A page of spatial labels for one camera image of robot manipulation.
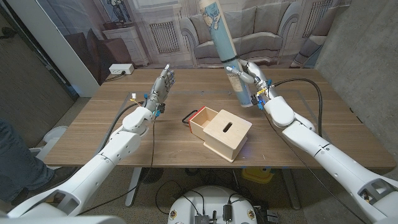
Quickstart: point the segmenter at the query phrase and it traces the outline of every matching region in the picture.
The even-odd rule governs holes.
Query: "table top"
[[[312,69],[263,70],[273,82],[304,77],[317,83],[322,91],[324,138],[370,169],[390,169],[396,163],[380,142],[349,110],[328,82]],[[144,99],[161,70],[135,70],[132,75],[102,84],[74,122],[45,158],[50,166],[82,166],[95,154],[110,124],[129,93],[138,92]],[[276,135],[264,114],[257,108],[243,108],[234,94],[223,69],[176,69],[176,82],[166,100],[165,113],[155,122],[154,167],[273,167],[305,168],[296,155]],[[290,82],[277,87],[295,112],[317,123],[318,95],[305,82]],[[226,110],[252,123],[248,140],[233,163],[229,163],[203,145],[190,132],[182,118],[193,110],[207,106],[215,111]],[[121,116],[115,129],[127,115]],[[142,138],[140,148],[119,165],[149,167],[152,155],[152,131]],[[311,156],[293,149],[310,166],[321,168]]]

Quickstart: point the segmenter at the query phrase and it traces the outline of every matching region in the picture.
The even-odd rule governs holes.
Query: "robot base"
[[[213,211],[216,211],[217,221],[214,223],[257,223],[254,208],[245,198],[238,194],[231,197],[231,202],[239,199],[232,204],[231,221],[223,220],[223,207],[228,204],[229,196],[235,194],[235,191],[214,185],[202,186],[193,190],[201,193],[205,199],[205,215],[212,219]],[[203,200],[201,196],[193,191],[188,191],[184,195],[195,205],[199,214],[203,215]],[[193,205],[185,197],[181,196],[172,205],[167,223],[195,224],[195,216],[197,216],[197,211]]]

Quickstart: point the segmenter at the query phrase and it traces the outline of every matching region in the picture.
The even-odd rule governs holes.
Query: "power strip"
[[[126,74],[131,74],[134,71],[132,64],[112,64],[109,71],[112,75],[120,75],[124,71]]]

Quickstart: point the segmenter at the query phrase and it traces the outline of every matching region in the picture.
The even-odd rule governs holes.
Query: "robotic arm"
[[[62,185],[36,195],[11,210],[8,218],[73,217],[85,207],[113,168],[130,156],[148,131],[147,125],[164,110],[164,101],[174,84],[174,71],[169,65],[156,79],[143,106],[136,108],[123,119],[123,125],[111,135],[109,143]],[[46,201],[59,196],[62,201],[52,206]]]
[[[277,127],[284,128],[284,137],[314,157],[346,189],[373,223],[395,223],[398,182],[367,170],[317,135],[314,125],[295,113],[283,97],[277,95],[255,63],[240,62],[247,73],[230,67],[227,70],[243,81],[255,84],[258,107],[270,114]]]

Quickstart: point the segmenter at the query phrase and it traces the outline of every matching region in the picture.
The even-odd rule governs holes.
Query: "jeans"
[[[53,175],[52,169],[30,154],[11,124],[0,118],[0,199],[10,202],[23,188],[35,190]]]

